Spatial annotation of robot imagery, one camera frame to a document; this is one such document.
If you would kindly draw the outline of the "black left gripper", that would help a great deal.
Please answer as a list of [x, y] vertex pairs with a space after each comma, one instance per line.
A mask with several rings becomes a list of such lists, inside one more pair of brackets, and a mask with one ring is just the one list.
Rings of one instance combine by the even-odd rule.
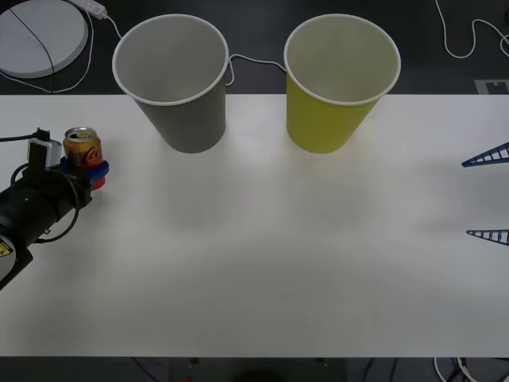
[[76, 206], [79, 208], [84, 208], [91, 202], [91, 191], [103, 186], [103, 177], [109, 172], [109, 163], [106, 160], [91, 168], [74, 168], [71, 162], [63, 157], [60, 166], [58, 171], [72, 183], [72, 190], [76, 191], [78, 197]]

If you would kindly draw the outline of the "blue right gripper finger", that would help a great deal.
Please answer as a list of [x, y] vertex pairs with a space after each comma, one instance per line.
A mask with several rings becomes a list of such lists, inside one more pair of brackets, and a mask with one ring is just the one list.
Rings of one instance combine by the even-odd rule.
[[509, 245], [509, 231], [506, 230], [468, 230], [468, 235], [496, 244]]
[[489, 166], [509, 162], [509, 143], [505, 142], [490, 150], [484, 151], [461, 163], [463, 167]]

